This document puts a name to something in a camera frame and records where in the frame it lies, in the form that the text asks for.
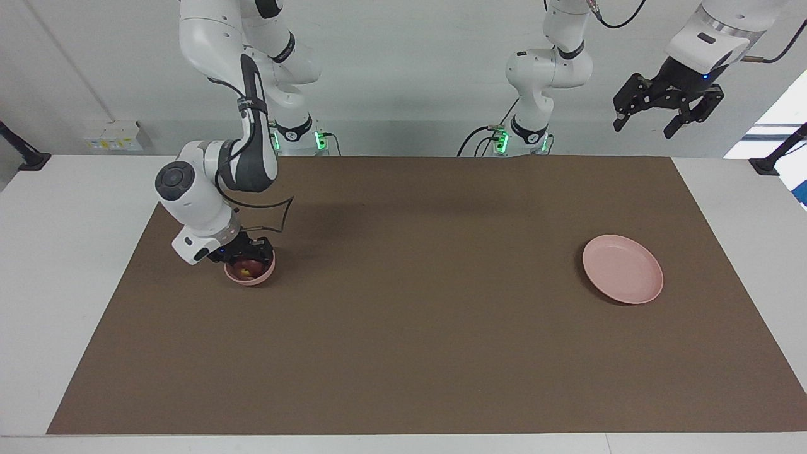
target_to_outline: pink plate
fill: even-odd
[[[664,288],[655,257],[641,244],[618,235],[591,240],[583,251],[583,268],[602,293],[629,305],[649,303]]]

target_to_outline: black mount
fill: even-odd
[[[758,174],[764,176],[779,176],[776,171],[776,162],[784,157],[788,152],[796,146],[797,143],[803,141],[807,137],[807,123],[801,125],[790,137],[785,140],[782,145],[770,154],[767,158],[753,158],[748,162],[754,167]]]
[[[42,170],[51,158],[49,153],[41,153],[31,146],[22,137],[14,134],[2,121],[0,121],[0,136],[3,136],[21,155],[25,161],[18,169],[21,171]]]

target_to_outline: white wall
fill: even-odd
[[[601,3],[616,22],[638,2]],[[807,66],[807,41],[778,65],[736,65],[721,77],[727,99],[713,118],[673,141],[661,133],[673,116],[666,111],[614,133],[611,98],[632,72],[658,71],[663,47],[697,4],[651,0],[627,28],[591,24],[595,74],[583,88],[556,91],[556,153],[722,156]],[[504,77],[509,54],[547,46],[537,0],[289,0],[286,15],[324,63],[320,81],[304,87],[312,110],[352,154],[456,153],[515,98]],[[793,0],[755,53],[778,53],[806,15],[807,0]],[[184,61],[177,19],[171,0],[3,0],[0,118],[53,153],[86,153],[78,139],[87,121],[107,117],[104,107],[140,120],[154,153],[237,137],[232,93]]]

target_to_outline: robotic arm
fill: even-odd
[[[631,116],[654,107],[678,111],[664,129],[668,139],[687,124],[706,121],[724,98],[715,80],[751,50],[787,3],[704,0],[665,49],[669,57],[659,74],[652,79],[634,74],[614,97],[614,129],[621,131]]]
[[[591,78],[592,58],[583,41],[591,15],[587,0],[551,0],[543,27],[554,47],[525,50],[510,57],[507,78],[518,91],[519,103],[507,126],[508,146],[497,149],[499,155],[537,152],[554,109],[552,98],[545,96],[544,90],[582,86]]]
[[[242,231],[221,185],[263,192],[278,176],[270,138],[272,107],[289,121],[290,143],[312,129],[299,92],[283,84],[308,83],[320,75],[311,49],[297,44],[281,18],[281,0],[184,0],[180,3],[182,54],[211,82],[235,91],[243,137],[193,141],[177,161],[160,170],[155,186],[165,209],[184,225],[173,247],[189,264],[257,260],[270,265],[272,246]]]

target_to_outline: pink bowl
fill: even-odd
[[[236,284],[243,285],[245,287],[255,287],[256,285],[263,284],[264,282],[266,282],[267,279],[269,279],[269,276],[271,276],[272,273],[274,272],[274,265],[277,262],[278,261],[275,259],[274,252],[273,252],[272,253],[272,264],[269,266],[269,269],[266,270],[265,273],[263,273],[262,275],[258,276],[257,278],[255,278],[253,280],[240,280],[237,277],[235,277],[235,275],[233,274],[234,270],[232,269],[232,267],[230,266],[229,263],[224,264],[224,274],[227,275],[227,277],[232,282],[235,282]]]

